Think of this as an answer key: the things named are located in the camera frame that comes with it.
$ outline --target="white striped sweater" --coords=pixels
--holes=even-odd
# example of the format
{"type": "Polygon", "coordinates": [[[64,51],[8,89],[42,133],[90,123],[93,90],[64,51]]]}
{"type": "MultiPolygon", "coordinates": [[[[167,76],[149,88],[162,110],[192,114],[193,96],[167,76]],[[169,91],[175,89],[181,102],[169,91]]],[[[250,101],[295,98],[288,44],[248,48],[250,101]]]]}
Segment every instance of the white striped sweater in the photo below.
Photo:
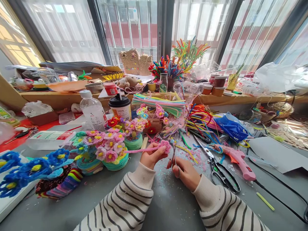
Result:
{"type": "MultiPolygon", "coordinates": [[[[74,231],[140,230],[153,198],[154,175],[155,171],[139,163],[136,171],[127,173],[74,231]]],[[[239,197],[204,175],[193,194],[206,230],[269,231],[239,197]]]]}

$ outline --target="stuffed teddy bear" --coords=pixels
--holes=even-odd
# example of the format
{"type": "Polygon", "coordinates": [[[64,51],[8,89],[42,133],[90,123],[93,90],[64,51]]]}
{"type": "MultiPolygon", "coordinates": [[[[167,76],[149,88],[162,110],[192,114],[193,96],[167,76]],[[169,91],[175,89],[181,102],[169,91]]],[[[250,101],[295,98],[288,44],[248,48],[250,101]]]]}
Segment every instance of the stuffed teddy bear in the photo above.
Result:
{"type": "Polygon", "coordinates": [[[138,80],[135,76],[128,74],[124,75],[124,77],[121,78],[116,85],[120,88],[135,87],[140,82],[141,80],[138,80]]]}

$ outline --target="windowsill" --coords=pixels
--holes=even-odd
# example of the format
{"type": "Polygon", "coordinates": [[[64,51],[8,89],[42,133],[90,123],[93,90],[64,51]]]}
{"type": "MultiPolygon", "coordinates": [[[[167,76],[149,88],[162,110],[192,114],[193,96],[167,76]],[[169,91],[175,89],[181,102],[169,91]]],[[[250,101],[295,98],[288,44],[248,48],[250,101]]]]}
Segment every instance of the windowsill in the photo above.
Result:
{"type": "MultiPolygon", "coordinates": [[[[40,100],[43,103],[49,104],[54,109],[63,109],[63,108],[71,108],[73,103],[80,103],[81,97],[78,93],[69,92],[69,93],[59,93],[55,91],[27,91],[20,92],[20,95],[27,101],[37,101],[40,100]]],[[[93,94],[94,98],[98,98],[99,93],[93,94]]],[[[161,95],[160,93],[152,94],[152,96],[163,98],[165,95],[161,95]]],[[[103,104],[103,106],[107,106],[109,99],[100,98],[99,100],[103,104]]],[[[129,94],[128,98],[132,100],[133,94],[129,94]]],[[[287,96],[288,102],[291,102],[293,96],[287,96]]],[[[234,105],[234,104],[252,104],[255,102],[267,103],[267,102],[278,102],[285,101],[284,94],[275,94],[272,97],[270,96],[260,96],[258,98],[248,95],[237,95],[233,93],[233,96],[214,96],[214,95],[203,95],[200,94],[195,98],[193,103],[199,104],[203,103],[209,106],[223,106],[223,105],[234,105]]],[[[308,103],[308,95],[296,96],[295,103],[308,103]]]]}

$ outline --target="hot glue gun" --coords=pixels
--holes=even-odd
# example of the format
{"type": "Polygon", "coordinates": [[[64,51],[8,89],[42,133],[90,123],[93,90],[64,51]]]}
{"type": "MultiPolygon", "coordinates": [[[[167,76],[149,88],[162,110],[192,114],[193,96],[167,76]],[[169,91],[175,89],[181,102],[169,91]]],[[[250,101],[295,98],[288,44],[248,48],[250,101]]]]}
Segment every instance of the hot glue gun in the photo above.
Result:
{"type": "Polygon", "coordinates": [[[240,167],[242,173],[243,173],[243,178],[248,181],[254,181],[256,179],[256,175],[254,172],[251,170],[251,168],[246,164],[244,158],[245,155],[242,151],[240,150],[235,150],[231,147],[227,147],[224,145],[220,144],[209,144],[210,146],[214,147],[214,149],[219,150],[219,147],[222,148],[223,153],[228,155],[231,158],[231,163],[238,164],[240,167]]]}

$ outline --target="crafting table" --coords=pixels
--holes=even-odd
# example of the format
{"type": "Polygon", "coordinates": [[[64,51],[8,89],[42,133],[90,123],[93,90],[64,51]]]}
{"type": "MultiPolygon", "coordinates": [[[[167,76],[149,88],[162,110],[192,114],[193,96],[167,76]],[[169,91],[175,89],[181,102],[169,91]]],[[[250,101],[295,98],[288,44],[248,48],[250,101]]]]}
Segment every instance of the crafting table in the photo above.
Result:
{"type": "MultiPolygon", "coordinates": [[[[66,131],[76,125],[60,125],[51,128],[55,131],[66,131]]],[[[193,148],[196,141],[193,137],[186,138],[188,145],[193,148]]],[[[14,151],[23,152],[23,156],[42,157],[50,151],[33,151],[26,145],[21,145],[14,151]]],[[[306,151],[294,149],[302,155],[308,157],[306,151]]],[[[181,151],[177,151],[177,156],[185,157],[181,151]]],[[[219,160],[221,155],[212,152],[219,160]]],[[[83,178],[82,183],[67,197],[56,201],[53,199],[38,199],[35,195],[21,201],[16,208],[0,223],[1,231],[71,231],[82,219],[122,180],[127,172],[133,172],[140,160],[141,153],[130,154],[131,159],[125,168],[117,172],[110,172],[104,168],[101,172],[83,178]]],[[[206,171],[202,166],[197,167],[199,173],[211,178],[211,168],[207,163],[207,157],[201,152],[202,159],[206,163],[206,171]]],[[[156,176],[153,183],[154,197],[146,214],[142,230],[205,230],[199,215],[199,206],[195,197],[183,185],[180,179],[176,179],[170,169],[166,169],[168,158],[160,160],[156,166],[156,176]]],[[[287,203],[293,210],[301,216],[306,205],[293,192],[281,185],[273,177],[257,168],[246,160],[251,169],[255,172],[258,181],[263,184],[274,195],[287,203]]],[[[226,156],[223,163],[230,167],[230,159],[226,156]]],[[[307,197],[308,176],[307,172],[295,170],[287,174],[281,174],[271,166],[257,162],[260,166],[270,171],[301,195],[307,197]]],[[[258,185],[252,185],[244,181],[239,175],[240,170],[233,166],[235,176],[242,191],[237,195],[255,212],[260,220],[271,230],[308,230],[305,225],[284,205],[267,194],[258,185]],[[257,195],[259,192],[274,208],[272,211],[257,195]]]]}

